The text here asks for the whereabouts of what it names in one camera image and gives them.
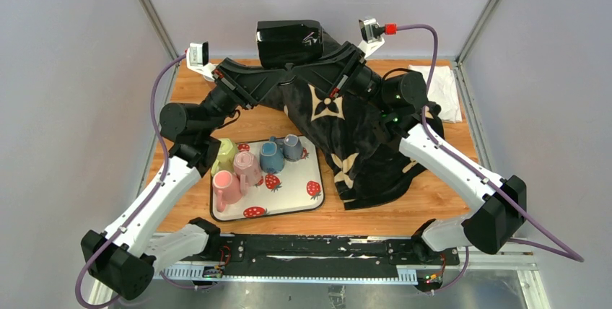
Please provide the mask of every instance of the mug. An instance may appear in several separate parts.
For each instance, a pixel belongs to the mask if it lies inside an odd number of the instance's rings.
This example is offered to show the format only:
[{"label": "mug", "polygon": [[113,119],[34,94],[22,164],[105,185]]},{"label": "mug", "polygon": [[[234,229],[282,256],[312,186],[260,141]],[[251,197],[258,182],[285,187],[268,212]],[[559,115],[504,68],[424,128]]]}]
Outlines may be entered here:
[{"label": "mug", "polygon": [[226,205],[234,204],[242,198],[238,177],[228,170],[220,170],[212,178],[212,190],[217,196],[217,211],[223,212]]},{"label": "mug", "polygon": [[270,140],[276,142],[277,145],[282,147],[285,160],[296,162],[302,158],[304,147],[302,146],[302,142],[298,136],[288,134],[283,139],[277,139],[276,137],[272,136],[270,137]]},{"label": "mug", "polygon": [[255,155],[249,152],[240,152],[234,157],[234,170],[240,179],[240,190],[245,195],[249,186],[254,186],[261,181],[261,168]]},{"label": "mug", "polygon": [[234,156],[238,153],[238,146],[229,138],[221,138],[220,142],[217,159],[211,167],[211,175],[222,170],[234,172]]},{"label": "mug", "polygon": [[283,150],[274,142],[266,142],[259,152],[261,170],[270,174],[277,174],[285,167]]}]

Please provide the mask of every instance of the white towel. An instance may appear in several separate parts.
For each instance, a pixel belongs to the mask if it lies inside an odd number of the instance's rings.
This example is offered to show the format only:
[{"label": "white towel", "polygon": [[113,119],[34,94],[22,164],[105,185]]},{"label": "white towel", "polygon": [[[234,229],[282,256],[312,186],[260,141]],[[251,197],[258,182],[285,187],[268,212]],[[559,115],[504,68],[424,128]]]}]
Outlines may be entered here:
[{"label": "white towel", "polygon": [[[413,71],[419,71],[423,74],[425,82],[429,76],[430,66],[412,66],[409,67]],[[457,83],[455,75],[448,66],[436,66],[432,84],[429,86],[427,98],[430,101],[436,102],[442,107],[440,119],[447,123],[461,122],[461,108],[459,106],[459,96],[457,95]]]}]

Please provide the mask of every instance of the light pink mug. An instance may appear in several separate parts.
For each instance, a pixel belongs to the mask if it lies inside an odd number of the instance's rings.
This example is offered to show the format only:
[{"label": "light pink mug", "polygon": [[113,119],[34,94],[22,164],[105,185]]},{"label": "light pink mug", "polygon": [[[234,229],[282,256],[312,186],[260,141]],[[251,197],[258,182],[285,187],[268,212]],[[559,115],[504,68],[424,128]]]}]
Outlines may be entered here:
[{"label": "light pink mug", "polygon": [[212,188],[217,196],[217,210],[223,212],[226,205],[234,204],[242,198],[240,181],[234,173],[220,170],[212,178]]},{"label": "light pink mug", "polygon": [[240,179],[240,190],[246,194],[250,186],[254,186],[261,181],[261,168],[255,155],[250,152],[239,152],[234,157],[234,170]]}]

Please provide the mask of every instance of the red connector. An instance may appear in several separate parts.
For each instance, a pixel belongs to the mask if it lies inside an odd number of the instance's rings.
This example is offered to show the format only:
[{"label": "red connector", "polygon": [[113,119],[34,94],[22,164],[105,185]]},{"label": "red connector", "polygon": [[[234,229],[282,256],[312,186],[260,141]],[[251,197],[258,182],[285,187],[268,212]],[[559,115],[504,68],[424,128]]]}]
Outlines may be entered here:
[{"label": "red connector", "polygon": [[395,35],[398,32],[397,24],[385,24],[385,35]]}]

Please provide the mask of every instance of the wooden tabletop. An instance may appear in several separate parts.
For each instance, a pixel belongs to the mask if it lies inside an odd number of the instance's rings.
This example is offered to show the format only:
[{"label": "wooden tabletop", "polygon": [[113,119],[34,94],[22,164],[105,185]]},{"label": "wooden tabletop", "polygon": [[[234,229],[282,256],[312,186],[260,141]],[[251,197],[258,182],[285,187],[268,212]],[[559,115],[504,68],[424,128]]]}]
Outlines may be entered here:
[{"label": "wooden tabletop", "polygon": [[[256,65],[256,60],[238,60],[242,64]],[[368,66],[383,75],[390,69],[412,65],[430,65],[431,61],[371,60]],[[448,65],[439,61],[439,66]],[[183,65],[178,73],[172,94],[173,102],[200,103],[211,86],[204,78]],[[446,140],[472,160],[477,160],[468,124],[445,123]],[[217,130],[216,138],[230,138],[234,142],[267,139],[301,134],[287,118],[277,110],[259,106],[255,110],[244,110],[240,121]],[[176,204],[159,226],[160,232],[174,232],[194,217],[202,217],[221,228],[222,232],[278,233],[300,235],[411,235],[414,230],[431,218],[448,218],[468,211],[463,200],[445,183],[429,171],[418,175],[406,194],[397,201],[374,208],[345,211],[333,184],[333,173],[323,155],[318,153],[325,202],[311,212],[286,214],[276,217],[248,219],[234,222],[216,222],[210,215],[210,175],[206,174]],[[148,181],[162,165],[161,147],[157,147]]]}]

